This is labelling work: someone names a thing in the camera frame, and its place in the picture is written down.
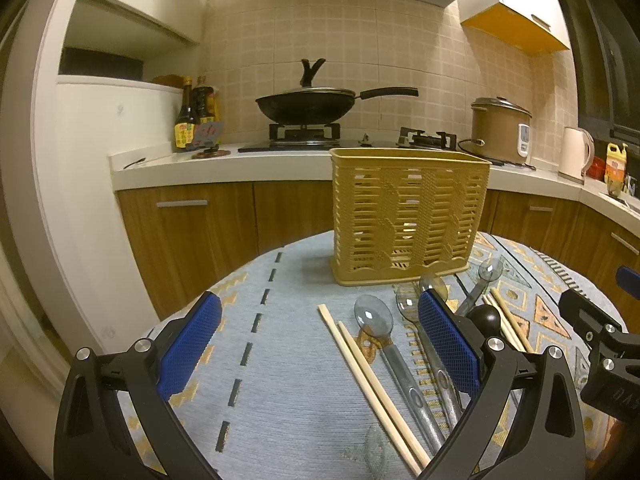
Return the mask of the black plastic ladle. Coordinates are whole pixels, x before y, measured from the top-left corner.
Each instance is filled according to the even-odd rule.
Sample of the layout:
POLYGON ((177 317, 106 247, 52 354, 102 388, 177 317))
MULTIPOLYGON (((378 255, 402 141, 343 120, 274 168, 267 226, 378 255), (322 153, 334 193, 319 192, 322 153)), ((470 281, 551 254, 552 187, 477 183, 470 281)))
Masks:
POLYGON ((501 335, 501 318, 498 310, 491 304, 476 306, 465 315, 485 338, 501 335))

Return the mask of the wooden chopstick right pair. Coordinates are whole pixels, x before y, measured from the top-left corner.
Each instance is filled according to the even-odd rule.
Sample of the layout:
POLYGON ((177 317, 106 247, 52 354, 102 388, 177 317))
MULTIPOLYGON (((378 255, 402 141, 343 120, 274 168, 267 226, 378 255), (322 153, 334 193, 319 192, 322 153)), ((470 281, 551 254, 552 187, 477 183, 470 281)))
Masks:
POLYGON ((493 307, 495 307, 498 310, 498 315, 500 318, 500 330, 501 333, 503 334, 503 336, 506 337, 506 340, 510 342, 510 345, 521 352, 525 351, 525 347, 523 346, 522 342, 520 341, 520 338, 518 338, 518 335, 514 332, 514 328, 511 325, 511 323, 509 322, 508 318, 506 317, 506 315, 504 314, 503 310, 499 307, 497 300, 495 300, 495 298, 493 296, 491 296, 491 294, 485 294, 483 296, 483 299, 488 303, 491 304, 493 307))

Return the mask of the yellow oil bottle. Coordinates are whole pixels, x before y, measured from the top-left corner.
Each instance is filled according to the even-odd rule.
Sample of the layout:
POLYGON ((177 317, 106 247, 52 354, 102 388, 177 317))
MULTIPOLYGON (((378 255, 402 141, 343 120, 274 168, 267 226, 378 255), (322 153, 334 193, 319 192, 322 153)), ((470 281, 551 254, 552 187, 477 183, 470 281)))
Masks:
POLYGON ((608 187, 608 195, 620 196, 623 191, 627 166, 627 144, 609 143, 606 149, 604 182, 608 187))

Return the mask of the white electric kettle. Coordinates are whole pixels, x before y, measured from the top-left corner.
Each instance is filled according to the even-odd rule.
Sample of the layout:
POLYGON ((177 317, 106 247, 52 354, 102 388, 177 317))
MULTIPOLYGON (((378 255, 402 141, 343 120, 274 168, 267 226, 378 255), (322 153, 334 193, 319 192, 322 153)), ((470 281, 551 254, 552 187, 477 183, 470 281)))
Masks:
POLYGON ((585 183, 586 171, 594 159, 594 142, 583 128, 565 127, 562 137, 558 174, 579 184, 585 183))

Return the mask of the clear plastic spoon right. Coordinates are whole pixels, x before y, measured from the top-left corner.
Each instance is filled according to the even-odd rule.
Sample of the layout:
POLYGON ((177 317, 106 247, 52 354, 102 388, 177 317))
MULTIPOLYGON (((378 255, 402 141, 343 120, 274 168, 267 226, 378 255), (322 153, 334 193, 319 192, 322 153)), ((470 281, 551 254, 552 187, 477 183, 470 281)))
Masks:
POLYGON ((466 294, 465 300, 459 304, 457 315, 465 316, 473 310, 488 286, 498 281, 503 272, 503 262, 500 258, 485 260, 478 268, 478 279, 470 292, 466 294))

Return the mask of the clear plastic spoon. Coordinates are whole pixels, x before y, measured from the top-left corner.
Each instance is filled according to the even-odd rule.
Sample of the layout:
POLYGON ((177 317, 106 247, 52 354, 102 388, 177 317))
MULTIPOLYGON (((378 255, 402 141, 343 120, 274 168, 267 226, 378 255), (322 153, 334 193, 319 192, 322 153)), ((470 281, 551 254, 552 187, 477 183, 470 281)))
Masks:
POLYGON ((478 279, 470 292, 466 294, 465 300, 459 304, 457 315, 465 316, 473 310, 488 286, 498 281, 503 272, 503 262, 500 258, 485 260, 478 268, 478 279))
POLYGON ((420 292, 425 292, 430 289, 433 289, 442 300, 446 301, 448 299, 448 288, 442 278, 435 274, 425 273, 420 277, 419 290, 420 292))
POLYGON ((400 314, 414 326, 420 340, 424 354, 430 364, 434 377, 435 389, 439 398, 440 406, 445 413, 448 426, 453 430, 462 416, 462 406, 457 389, 454 388, 444 364, 439 359, 434 346, 427 338, 426 333, 419 321, 418 300, 419 295, 416 286, 412 283, 402 283, 396 286, 395 290, 396 306, 400 314))
POLYGON ((392 371, 394 381, 426 441, 427 451, 434 456, 445 443, 445 438, 435 416, 426 404, 422 391, 393 342, 392 312, 380 298, 361 295, 355 301, 354 315, 358 325, 381 344, 386 364, 392 371))

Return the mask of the blue patterned tablecloth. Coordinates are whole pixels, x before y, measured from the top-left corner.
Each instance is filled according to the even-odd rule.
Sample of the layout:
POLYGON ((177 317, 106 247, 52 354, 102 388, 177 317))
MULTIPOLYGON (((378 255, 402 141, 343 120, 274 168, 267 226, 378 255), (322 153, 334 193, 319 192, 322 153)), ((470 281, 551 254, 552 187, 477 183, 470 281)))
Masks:
POLYGON ((333 242, 307 237, 204 285, 218 326, 163 394, 221 478, 413 479, 435 454, 413 409, 450 430, 405 317, 416 290, 337 284, 333 242))

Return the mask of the clear plastic spoon left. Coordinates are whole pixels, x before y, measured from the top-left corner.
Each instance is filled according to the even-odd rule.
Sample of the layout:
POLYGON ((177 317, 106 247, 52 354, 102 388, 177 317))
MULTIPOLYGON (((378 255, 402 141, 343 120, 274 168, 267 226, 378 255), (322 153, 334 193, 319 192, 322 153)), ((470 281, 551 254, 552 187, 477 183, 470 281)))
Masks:
POLYGON ((394 381, 426 441, 427 451, 434 456, 445 443, 445 438, 435 416, 426 404, 422 391, 393 342, 392 312, 380 298, 361 295, 355 301, 354 315, 358 325, 381 344, 386 364, 392 371, 394 381))

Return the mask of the brown rice cooker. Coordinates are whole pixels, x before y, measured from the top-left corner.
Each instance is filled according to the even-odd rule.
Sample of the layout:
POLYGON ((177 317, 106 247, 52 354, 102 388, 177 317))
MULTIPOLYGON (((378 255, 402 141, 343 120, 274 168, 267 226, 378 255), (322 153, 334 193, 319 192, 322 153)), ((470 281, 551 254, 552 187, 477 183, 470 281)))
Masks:
POLYGON ((532 113, 501 96, 477 98, 471 107, 471 137, 460 140, 458 148, 496 164, 527 164, 532 113))

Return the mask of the tan plastic utensil basket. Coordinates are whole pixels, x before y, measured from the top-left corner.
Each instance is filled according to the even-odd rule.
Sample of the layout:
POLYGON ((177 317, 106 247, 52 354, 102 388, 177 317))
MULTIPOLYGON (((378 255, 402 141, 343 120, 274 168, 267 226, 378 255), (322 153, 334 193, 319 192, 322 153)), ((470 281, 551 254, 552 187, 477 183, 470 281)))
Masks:
POLYGON ((330 155, 338 284, 393 284, 468 268, 490 162, 411 148, 334 148, 330 155))

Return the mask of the dark soy sauce bottle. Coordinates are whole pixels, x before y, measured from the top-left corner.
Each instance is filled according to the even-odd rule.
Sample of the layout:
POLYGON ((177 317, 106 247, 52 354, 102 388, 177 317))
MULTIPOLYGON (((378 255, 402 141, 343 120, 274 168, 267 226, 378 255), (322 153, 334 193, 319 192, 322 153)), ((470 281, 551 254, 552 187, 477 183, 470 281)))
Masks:
POLYGON ((174 144, 177 151, 186 151, 194 139, 196 117, 191 103, 192 79, 183 78, 182 101, 174 125, 174 144))

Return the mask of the black gas stove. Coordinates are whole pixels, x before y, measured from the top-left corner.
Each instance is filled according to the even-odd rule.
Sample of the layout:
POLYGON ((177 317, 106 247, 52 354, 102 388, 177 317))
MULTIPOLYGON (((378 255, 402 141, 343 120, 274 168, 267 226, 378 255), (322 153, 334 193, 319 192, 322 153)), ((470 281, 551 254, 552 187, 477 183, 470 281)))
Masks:
POLYGON ((424 150, 455 151, 457 136, 446 131, 427 134, 424 130, 401 127, 385 139, 376 138, 365 131, 358 136, 343 136, 337 122, 324 126, 295 126, 271 124, 268 139, 245 144, 239 153, 265 153, 287 151, 329 151, 331 148, 423 148, 424 150))

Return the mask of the black wok with lid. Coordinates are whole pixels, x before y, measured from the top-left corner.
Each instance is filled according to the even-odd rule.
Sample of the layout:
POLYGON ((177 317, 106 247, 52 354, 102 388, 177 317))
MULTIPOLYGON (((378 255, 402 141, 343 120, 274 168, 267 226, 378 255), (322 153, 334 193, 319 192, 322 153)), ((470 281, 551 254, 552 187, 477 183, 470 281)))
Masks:
POLYGON ((324 126, 337 122, 355 105, 357 100, 382 98, 383 96, 419 95, 414 87, 382 87, 359 93, 343 88, 315 87, 312 82, 325 58, 310 64, 302 58, 303 75, 299 87, 288 91, 261 96, 256 100, 262 114, 280 126, 324 126))

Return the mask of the black window frame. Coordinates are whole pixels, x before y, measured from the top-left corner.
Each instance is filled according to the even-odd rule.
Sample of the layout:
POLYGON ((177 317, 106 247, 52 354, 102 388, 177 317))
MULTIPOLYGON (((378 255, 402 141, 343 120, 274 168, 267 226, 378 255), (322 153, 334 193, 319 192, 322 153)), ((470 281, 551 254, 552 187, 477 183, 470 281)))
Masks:
POLYGON ((615 0, 559 0, 577 78, 578 124, 639 144, 639 38, 615 0))

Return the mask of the orange wall cabinet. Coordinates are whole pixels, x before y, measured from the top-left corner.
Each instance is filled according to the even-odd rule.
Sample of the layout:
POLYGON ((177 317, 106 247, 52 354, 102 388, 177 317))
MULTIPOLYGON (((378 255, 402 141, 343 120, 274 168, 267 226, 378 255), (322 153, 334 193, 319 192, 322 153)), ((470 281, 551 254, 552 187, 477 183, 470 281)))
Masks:
POLYGON ((529 55, 570 48, 559 0, 458 0, 460 22, 529 55))

